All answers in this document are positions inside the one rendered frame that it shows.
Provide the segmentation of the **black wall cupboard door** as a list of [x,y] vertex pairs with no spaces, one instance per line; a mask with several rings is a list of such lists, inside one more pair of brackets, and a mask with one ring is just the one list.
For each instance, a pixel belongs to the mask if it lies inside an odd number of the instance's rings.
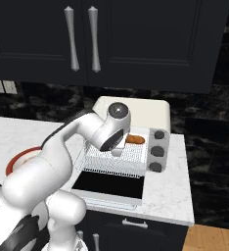
[[[77,72],[71,69],[67,6],[74,10]],[[0,80],[86,85],[82,0],[0,0]]]
[[[88,9],[98,9],[92,70]],[[82,0],[88,84],[208,94],[229,0]]]

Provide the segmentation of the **red rimmed plate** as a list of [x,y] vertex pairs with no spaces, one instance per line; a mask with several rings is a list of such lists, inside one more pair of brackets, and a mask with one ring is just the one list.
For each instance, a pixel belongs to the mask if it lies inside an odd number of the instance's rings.
[[16,155],[7,165],[5,174],[10,175],[15,169],[23,165],[28,159],[35,157],[41,151],[40,146],[28,148]]

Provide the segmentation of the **black drawer front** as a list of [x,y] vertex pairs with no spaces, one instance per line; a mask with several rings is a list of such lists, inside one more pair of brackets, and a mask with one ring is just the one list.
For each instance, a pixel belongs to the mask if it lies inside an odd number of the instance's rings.
[[[148,228],[124,226],[121,223],[124,219],[139,224],[146,222]],[[76,229],[83,231],[89,251],[95,251],[93,233],[100,236],[100,251],[182,251],[188,231],[187,226],[91,210]]]

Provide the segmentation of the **toaster oven glass door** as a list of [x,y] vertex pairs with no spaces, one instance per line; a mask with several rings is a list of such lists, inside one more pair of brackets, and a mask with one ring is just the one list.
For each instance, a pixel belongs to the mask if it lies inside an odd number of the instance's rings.
[[71,191],[87,204],[133,210],[142,205],[144,178],[82,172]]

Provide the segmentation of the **brown baguette bread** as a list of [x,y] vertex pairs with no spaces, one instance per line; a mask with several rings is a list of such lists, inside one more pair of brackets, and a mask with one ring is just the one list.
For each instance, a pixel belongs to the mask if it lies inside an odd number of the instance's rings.
[[143,144],[145,142],[145,138],[140,135],[128,134],[125,142],[131,144]]

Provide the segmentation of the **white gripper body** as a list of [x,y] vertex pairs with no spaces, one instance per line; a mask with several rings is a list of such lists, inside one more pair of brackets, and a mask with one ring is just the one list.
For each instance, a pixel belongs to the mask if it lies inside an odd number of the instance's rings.
[[119,144],[111,151],[111,154],[114,157],[120,157],[122,154],[123,149],[125,148],[125,140],[126,137],[123,137]]

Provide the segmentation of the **white toaster oven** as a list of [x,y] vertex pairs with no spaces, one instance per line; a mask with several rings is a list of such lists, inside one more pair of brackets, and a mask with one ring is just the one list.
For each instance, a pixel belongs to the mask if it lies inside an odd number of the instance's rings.
[[[167,162],[167,152],[170,141],[170,106],[163,100],[149,100],[138,98],[124,98],[101,96],[93,106],[93,110],[102,118],[107,116],[109,106],[114,102],[124,103],[131,114],[130,134],[140,135],[145,138],[148,144],[146,171],[150,171],[149,166],[153,162],[160,163],[162,171],[165,170]],[[155,132],[164,132],[163,139],[155,139]],[[83,152],[90,144],[85,141]],[[155,157],[151,154],[154,146],[160,146],[164,150],[162,157]]]

